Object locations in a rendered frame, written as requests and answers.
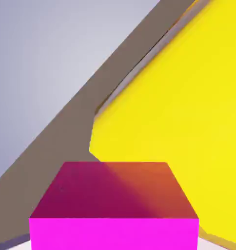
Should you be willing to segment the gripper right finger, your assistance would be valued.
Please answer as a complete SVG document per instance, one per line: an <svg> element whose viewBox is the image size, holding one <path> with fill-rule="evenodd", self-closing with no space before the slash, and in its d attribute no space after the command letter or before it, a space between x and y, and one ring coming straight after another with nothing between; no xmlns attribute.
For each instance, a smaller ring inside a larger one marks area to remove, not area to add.
<svg viewBox="0 0 236 250"><path fill-rule="evenodd" d="M199 237L198 243L197 243L197 250L230 250L230 249L217 245L215 243L209 242Z"/></svg>

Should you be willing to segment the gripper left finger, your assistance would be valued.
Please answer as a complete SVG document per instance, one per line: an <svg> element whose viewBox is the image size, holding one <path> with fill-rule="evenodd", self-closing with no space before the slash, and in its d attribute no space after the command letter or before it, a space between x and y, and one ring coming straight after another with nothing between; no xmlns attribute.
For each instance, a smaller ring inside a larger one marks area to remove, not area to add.
<svg viewBox="0 0 236 250"><path fill-rule="evenodd" d="M27 241L17 246L14 246L12 247L12 250L31 250L31 241Z"/></svg>

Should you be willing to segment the small magenta cube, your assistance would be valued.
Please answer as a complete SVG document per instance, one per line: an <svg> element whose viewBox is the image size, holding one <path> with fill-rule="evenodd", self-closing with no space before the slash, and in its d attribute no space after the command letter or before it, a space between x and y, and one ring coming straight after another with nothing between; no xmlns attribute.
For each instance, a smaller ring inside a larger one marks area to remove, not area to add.
<svg viewBox="0 0 236 250"><path fill-rule="evenodd" d="M29 227L32 250L197 250L199 219L164 162L66 162Z"/></svg>

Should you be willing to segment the large yellow box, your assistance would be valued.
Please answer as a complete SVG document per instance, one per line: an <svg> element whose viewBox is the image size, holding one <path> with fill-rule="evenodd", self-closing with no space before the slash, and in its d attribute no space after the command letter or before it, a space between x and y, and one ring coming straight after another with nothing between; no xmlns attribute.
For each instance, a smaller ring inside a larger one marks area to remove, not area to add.
<svg viewBox="0 0 236 250"><path fill-rule="evenodd" d="M208 0L95 120L106 162L165 162L200 236L236 250L236 0Z"/></svg>

